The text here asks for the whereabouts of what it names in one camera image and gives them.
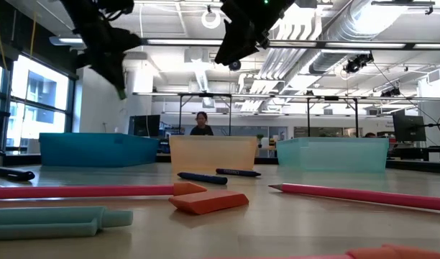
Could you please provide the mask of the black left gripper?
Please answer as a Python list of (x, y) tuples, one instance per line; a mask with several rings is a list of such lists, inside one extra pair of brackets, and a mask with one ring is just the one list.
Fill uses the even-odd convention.
[[(106, 18), (101, 15), (76, 22), (75, 33), (81, 36), (86, 49), (77, 57), (77, 68), (92, 65), (99, 58), (123, 54), (124, 51), (141, 45), (138, 35), (127, 29), (112, 27)], [(125, 74), (121, 66), (111, 69), (91, 67), (100, 76), (105, 78), (117, 90), (125, 89)]]

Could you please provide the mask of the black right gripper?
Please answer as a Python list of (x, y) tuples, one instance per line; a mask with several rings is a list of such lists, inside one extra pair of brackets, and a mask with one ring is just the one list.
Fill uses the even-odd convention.
[(230, 65), (252, 54), (257, 46), (270, 45), (269, 30), (295, 0), (221, 0), (221, 10), (229, 18), (225, 35), (214, 59), (215, 63)]

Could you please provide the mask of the pink pencil orange tip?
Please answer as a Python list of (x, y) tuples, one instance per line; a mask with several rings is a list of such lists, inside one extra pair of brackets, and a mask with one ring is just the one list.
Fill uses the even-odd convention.
[(85, 198), (114, 196), (180, 196), (207, 188), (191, 182), (151, 186), (0, 187), (0, 199)]

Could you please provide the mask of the dark blue crayon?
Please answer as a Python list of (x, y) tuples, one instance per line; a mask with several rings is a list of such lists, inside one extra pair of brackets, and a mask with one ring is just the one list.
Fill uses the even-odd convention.
[(226, 185), (228, 182), (228, 178), (226, 178), (226, 177), (210, 176), (210, 175), (203, 175), (203, 174), (197, 174), (197, 173), (180, 172), (180, 173), (178, 173), (178, 176), (180, 178), (185, 179), (185, 180), (201, 181), (201, 182), (205, 182), (205, 183), (212, 183), (212, 184), (218, 184), (218, 185)]

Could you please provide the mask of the dark purple crayon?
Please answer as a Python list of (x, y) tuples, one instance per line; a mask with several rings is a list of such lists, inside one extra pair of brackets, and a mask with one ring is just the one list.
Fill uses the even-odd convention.
[(225, 168), (217, 168), (216, 173), (222, 174), (222, 175), (244, 176), (244, 177), (261, 176), (260, 173), (255, 172), (255, 171), (244, 171), (244, 170), (225, 169)]

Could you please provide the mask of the black pen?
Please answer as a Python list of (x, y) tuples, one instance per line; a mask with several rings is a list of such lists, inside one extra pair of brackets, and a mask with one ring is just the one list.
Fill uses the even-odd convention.
[(32, 171), (0, 166), (0, 178), (5, 178), (10, 181), (30, 181), (35, 178), (35, 174)]

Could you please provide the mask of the teal pen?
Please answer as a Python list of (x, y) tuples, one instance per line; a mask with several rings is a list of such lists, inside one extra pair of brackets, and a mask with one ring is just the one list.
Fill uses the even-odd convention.
[(0, 240), (93, 237), (104, 228), (132, 223), (133, 212), (105, 206), (0, 209)]

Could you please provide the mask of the pink pencil grey tip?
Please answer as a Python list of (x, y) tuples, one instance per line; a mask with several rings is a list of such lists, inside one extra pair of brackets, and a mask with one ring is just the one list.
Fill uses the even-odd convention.
[(419, 209), (440, 211), (440, 197), (416, 196), (379, 191), (364, 191), (349, 188), (310, 186), (292, 183), (272, 184), (269, 185), (269, 187), (289, 194), (322, 196), (326, 198), (365, 201), (377, 204), (407, 206)]

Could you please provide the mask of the pink pen orange cap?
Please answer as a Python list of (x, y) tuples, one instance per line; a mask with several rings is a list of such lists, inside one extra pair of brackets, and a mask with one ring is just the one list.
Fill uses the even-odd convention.
[(400, 245), (382, 245), (381, 247), (351, 249), (338, 255), (207, 259), (440, 259), (440, 252)]

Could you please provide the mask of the white ceiling pipes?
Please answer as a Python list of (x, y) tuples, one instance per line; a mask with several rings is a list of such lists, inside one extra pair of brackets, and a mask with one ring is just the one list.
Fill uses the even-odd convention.
[[(322, 31), (320, 16), (315, 16), (303, 24), (291, 24), (279, 19), (277, 40), (315, 40)], [(280, 80), (301, 56), (299, 49), (270, 49), (256, 79)]]

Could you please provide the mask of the black computer monitor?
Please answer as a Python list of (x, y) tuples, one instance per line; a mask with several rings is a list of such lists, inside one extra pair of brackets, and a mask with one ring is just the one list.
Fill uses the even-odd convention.
[(129, 135), (140, 137), (157, 137), (160, 130), (160, 115), (131, 116), (129, 118)]
[(424, 142), (426, 130), (423, 117), (393, 115), (395, 138), (398, 142)]

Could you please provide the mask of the long LED light bar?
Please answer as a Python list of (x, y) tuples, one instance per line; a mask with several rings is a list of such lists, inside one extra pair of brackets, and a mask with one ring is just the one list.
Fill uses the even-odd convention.
[[(142, 45), (220, 47), (223, 40), (188, 38), (142, 38)], [(271, 40), (271, 48), (305, 48), (334, 50), (404, 50), (404, 51), (440, 51), (440, 42), (342, 42), (322, 40)]]

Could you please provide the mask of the blue plastic bin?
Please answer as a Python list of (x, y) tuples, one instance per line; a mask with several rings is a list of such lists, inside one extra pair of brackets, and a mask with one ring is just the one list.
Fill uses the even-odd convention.
[(159, 141), (121, 133), (41, 133), (46, 166), (123, 168), (154, 163)]

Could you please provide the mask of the large window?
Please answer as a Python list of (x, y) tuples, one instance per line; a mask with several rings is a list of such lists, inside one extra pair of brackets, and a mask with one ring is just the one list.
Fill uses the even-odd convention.
[(20, 55), (0, 66), (0, 151), (38, 153), (39, 135), (67, 130), (73, 81)]

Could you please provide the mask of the orange translucent bin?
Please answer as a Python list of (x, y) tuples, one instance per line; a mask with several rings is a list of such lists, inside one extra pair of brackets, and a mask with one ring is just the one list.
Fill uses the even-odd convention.
[(218, 168), (250, 171), (255, 164), (256, 137), (173, 135), (169, 144), (174, 173), (215, 174)]

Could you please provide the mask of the teal translucent bin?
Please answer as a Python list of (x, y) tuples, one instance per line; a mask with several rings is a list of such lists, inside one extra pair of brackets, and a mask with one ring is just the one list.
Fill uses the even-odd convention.
[(279, 165), (305, 172), (385, 172), (385, 138), (297, 137), (276, 144)]

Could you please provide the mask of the orange eraser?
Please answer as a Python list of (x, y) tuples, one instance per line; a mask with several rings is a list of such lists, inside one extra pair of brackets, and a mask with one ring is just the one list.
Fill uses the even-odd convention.
[(174, 196), (169, 202), (181, 211), (201, 215), (248, 205), (249, 199), (236, 191), (217, 190)]

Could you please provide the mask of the black metal frame rig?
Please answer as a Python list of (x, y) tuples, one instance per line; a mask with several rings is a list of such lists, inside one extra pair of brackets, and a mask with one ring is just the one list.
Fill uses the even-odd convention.
[(348, 96), (308, 96), (306, 97), (306, 119), (307, 119), (307, 129), (308, 136), (311, 136), (311, 101), (344, 101), (348, 106), (354, 110), (354, 120), (355, 120), (355, 137), (359, 137), (359, 112), (358, 112), (358, 97), (348, 97)]
[(214, 98), (214, 97), (225, 97), (225, 98), (229, 98), (229, 103), (226, 103), (226, 105), (229, 108), (229, 134), (228, 136), (232, 135), (232, 100), (233, 100), (233, 96), (232, 94), (222, 94), (222, 93), (210, 93), (210, 92), (198, 92), (198, 93), (178, 93), (176, 94), (180, 100), (179, 100), (179, 112), (178, 112), (178, 132), (181, 133), (181, 122), (182, 122), (182, 110), (183, 110), (183, 106), (185, 105), (185, 103), (183, 102), (183, 97), (184, 96), (189, 96), (189, 100), (190, 101), (191, 98), (193, 96), (197, 96), (200, 98), (203, 97), (209, 97), (209, 98)]

